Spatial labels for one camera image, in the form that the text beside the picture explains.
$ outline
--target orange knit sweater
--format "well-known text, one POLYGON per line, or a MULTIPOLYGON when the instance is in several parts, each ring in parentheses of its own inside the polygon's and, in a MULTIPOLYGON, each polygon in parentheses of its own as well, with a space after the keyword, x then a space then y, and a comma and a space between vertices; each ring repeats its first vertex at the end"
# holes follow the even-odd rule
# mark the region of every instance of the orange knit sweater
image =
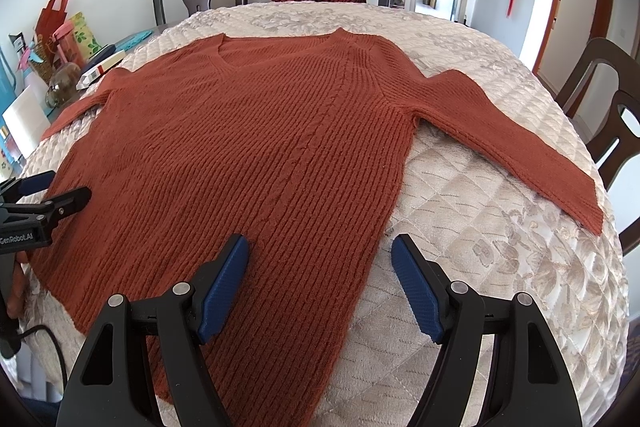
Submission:
MULTIPOLYGON (((199 40, 134 73, 112 71, 48 134, 102 103, 50 188, 87 185, 92 199, 33 269, 86 333, 113 293, 160 295, 244 234, 247 273, 222 334, 203 348, 236 427, 308 424, 418 118, 602 229, 586 174, 464 74, 426 79, 378 36, 199 40)), ((167 398, 157 345, 150 358, 167 398)))

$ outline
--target table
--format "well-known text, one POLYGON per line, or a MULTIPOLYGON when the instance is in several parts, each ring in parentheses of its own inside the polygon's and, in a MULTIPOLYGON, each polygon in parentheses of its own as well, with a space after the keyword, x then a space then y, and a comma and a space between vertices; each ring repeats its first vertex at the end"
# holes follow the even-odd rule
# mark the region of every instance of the table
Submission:
MULTIPOLYGON (((324 34, 343 27, 382 35, 400 46, 425 76, 459 69, 500 110, 538 134, 595 179, 604 231, 594 237, 516 178, 422 123, 406 161, 398 204, 351 320, 342 354, 312 420, 313 427, 404 426, 412 415, 438 347, 420 333, 390 265, 391 240, 410 233, 423 255, 437 260, 451 280, 483 295, 510 299, 530 293, 558 342, 572 376, 585 426, 612 403, 620 381, 628 330, 627 282, 613 212, 584 146, 549 93, 502 44, 460 24, 359 4, 252 4, 197 13, 155 36, 125 58, 135 70, 198 38, 324 34)), ((99 110, 40 144, 25 175, 56 169, 99 110)), ((33 274, 28 325, 45 322, 62 340, 70 366, 82 335, 33 274)), ((48 342, 30 344, 47 374, 59 379, 48 342)), ((491 359, 482 344, 464 425, 474 425, 491 359)), ((161 404, 166 425, 172 407, 161 404)))

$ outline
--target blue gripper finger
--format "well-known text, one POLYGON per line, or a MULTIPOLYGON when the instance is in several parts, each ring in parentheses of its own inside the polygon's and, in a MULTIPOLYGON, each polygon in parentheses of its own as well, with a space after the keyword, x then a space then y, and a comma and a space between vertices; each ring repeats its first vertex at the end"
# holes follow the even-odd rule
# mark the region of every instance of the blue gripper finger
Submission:
POLYGON ((248 260, 249 243, 240 236, 202 302, 198 337, 203 344, 222 331, 248 260))
POLYGON ((444 328, 440 323, 438 300, 400 235, 394 239, 391 246, 391 264, 414 312, 420 331, 429 335, 436 344, 441 343, 444 328))
POLYGON ((53 171, 41 172, 29 176, 20 181, 20 187, 18 188, 21 196, 31 196, 41 190, 46 190, 53 181, 56 173, 53 171))

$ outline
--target teal cloth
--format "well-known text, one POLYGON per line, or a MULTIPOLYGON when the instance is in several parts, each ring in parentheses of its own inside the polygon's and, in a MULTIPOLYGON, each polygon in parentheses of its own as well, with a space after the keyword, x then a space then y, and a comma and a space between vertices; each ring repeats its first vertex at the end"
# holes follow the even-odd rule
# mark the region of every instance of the teal cloth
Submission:
POLYGON ((148 39, 153 34, 153 30, 145 30, 135 35, 122 39, 116 44, 116 53, 119 51, 128 52, 133 47, 140 44, 145 39, 148 39))

